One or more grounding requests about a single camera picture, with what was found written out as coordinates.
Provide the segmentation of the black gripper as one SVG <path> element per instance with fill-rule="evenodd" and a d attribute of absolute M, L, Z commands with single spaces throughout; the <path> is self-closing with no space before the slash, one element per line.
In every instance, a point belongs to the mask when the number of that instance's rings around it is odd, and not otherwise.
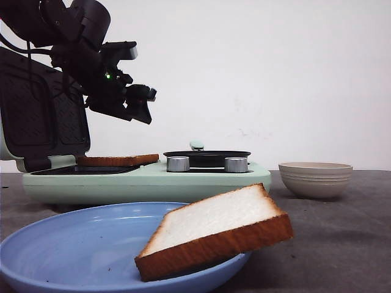
<path fill-rule="evenodd" d="M 101 46 L 96 49 L 87 42 L 54 45 L 51 64 L 82 87 L 91 111 L 149 125 L 152 116 L 148 102 L 155 101 L 157 91 L 142 84 L 128 86 L 133 82 L 131 76 L 118 69 L 119 61 L 106 60 L 100 53 Z"/>

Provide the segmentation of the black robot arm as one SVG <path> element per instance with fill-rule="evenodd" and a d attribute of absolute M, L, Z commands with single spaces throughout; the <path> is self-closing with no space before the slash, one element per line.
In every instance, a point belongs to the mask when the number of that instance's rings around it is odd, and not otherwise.
<path fill-rule="evenodd" d="M 136 42 L 105 42 L 111 16 L 98 1 L 1 1 L 1 19 L 33 48 L 21 49 L 2 42 L 22 54 L 43 54 L 62 70 L 62 93 L 71 96 L 77 83 L 87 96 L 84 107 L 122 120 L 152 121 L 148 102 L 156 90 L 134 84 L 118 68 L 121 60 L 137 57 Z"/>

